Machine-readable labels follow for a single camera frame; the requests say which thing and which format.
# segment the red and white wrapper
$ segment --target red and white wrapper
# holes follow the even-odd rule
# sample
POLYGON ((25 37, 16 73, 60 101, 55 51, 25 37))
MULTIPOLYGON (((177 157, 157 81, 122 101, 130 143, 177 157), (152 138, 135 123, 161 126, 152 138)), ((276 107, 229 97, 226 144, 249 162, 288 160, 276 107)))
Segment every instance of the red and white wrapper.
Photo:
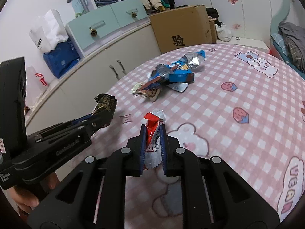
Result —
POLYGON ((162 162, 159 127, 165 123, 165 114, 162 110, 153 110, 144 116, 147 119, 147 143, 144 169, 152 169, 162 162))

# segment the cardboard box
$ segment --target cardboard box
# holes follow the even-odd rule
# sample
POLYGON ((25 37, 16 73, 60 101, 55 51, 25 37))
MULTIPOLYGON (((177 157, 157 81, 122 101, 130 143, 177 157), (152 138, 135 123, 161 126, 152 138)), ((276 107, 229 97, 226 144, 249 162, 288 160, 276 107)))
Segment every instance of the cardboard box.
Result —
POLYGON ((161 53, 212 43, 211 28, 204 5, 167 10, 149 18, 161 53))
POLYGON ((212 35, 212 43, 217 43, 217 32, 216 32, 216 26, 214 22, 210 22, 210 28, 211 28, 211 35, 212 35))

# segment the butterfly sticker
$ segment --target butterfly sticker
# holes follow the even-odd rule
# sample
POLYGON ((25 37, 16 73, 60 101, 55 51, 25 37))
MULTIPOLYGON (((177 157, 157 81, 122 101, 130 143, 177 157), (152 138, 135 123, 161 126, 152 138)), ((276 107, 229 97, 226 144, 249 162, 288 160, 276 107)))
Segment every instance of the butterfly sticker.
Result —
POLYGON ((233 5, 237 2, 238 0, 228 0, 228 2, 231 2, 233 5))

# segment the drawer handle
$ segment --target drawer handle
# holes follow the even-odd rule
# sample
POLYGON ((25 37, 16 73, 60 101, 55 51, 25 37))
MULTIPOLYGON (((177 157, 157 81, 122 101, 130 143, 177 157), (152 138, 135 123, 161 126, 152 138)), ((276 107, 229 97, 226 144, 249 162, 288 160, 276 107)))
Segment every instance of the drawer handle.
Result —
POLYGON ((132 18, 136 18, 138 16, 138 9, 134 8, 134 9, 126 11, 126 13, 131 15, 132 18))
POLYGON ((123 73, 126 75, 126 71, 125 71, 125 68, 122 64, 122 62, 120 60, 117 60, 118 64, 121 66, 122 70, 123 70, 123 73))
POLYGON ((112 65, 109 65, 109 67, 110 67, 110 69, 113 70, 113 72, 114 72, 114 74, 115 74, 115 77, 116 77, 118 80, 120 80, 120 77, 119 77, 119 75, 117 74, 115 68, 114 68, 112 65))
POLYGON ((96 37, 97 36, 97 28, 104 26, 106 23, 105 21, 100 21, 98 23, 93 24, 92 26, 89 27, 90 31, 91 31, 91 36, 92 37, 96 37))

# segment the round table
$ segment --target round table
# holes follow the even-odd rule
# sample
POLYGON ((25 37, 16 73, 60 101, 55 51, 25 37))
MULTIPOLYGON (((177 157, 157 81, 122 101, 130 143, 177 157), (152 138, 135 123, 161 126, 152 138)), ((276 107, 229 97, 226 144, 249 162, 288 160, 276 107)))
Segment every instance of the round table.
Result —
MULTIPOLYGON (((118 104, 109 127, 72 161, 107 157, 139 135, 153 109, 166 115, 168 135, 197 156, 220 156, 275 210, 281 221, 303 193, 305 81, 288 65, 256 49, 231 44, 185 47, 156 57, 122 78, 108 94, 118 104), (155 102, 133 96, 157 64, 190 51, 206 52, 205 68, 183 92, 164 88, 155 102)), ((179 178, 162 167, 127 177, 125 228, 182 228, 179 178)))

